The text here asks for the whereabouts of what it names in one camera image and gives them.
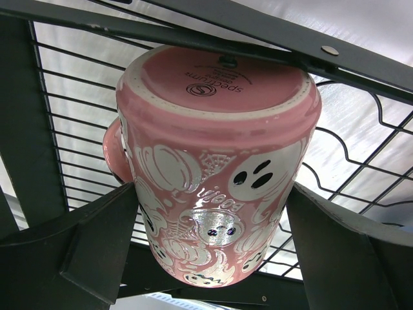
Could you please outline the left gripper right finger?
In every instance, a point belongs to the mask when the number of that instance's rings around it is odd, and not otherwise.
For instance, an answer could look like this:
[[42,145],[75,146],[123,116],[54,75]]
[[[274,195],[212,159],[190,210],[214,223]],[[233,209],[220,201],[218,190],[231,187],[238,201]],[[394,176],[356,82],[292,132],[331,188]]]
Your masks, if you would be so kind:
[[311,309],[412,309],[412,233],[299,184],[287,213]]

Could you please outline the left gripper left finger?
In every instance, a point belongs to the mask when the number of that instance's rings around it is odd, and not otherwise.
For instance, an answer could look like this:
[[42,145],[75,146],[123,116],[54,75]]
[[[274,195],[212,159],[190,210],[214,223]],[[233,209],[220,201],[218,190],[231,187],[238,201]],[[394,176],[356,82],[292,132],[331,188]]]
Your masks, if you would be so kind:
[[125,268],[138,199],[127,183],[1,240],[1,309],[109,309]]

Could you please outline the pink ghost pattern mug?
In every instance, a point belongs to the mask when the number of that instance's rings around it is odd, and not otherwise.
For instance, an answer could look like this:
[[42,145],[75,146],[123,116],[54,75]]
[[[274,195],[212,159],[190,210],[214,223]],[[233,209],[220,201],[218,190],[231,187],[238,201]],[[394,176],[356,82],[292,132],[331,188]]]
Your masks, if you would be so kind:
[[305,71],[159,46],[116,86],[103,138],[133,183],[150,250],[178,280],[235,284],[263,261],[321,115]]

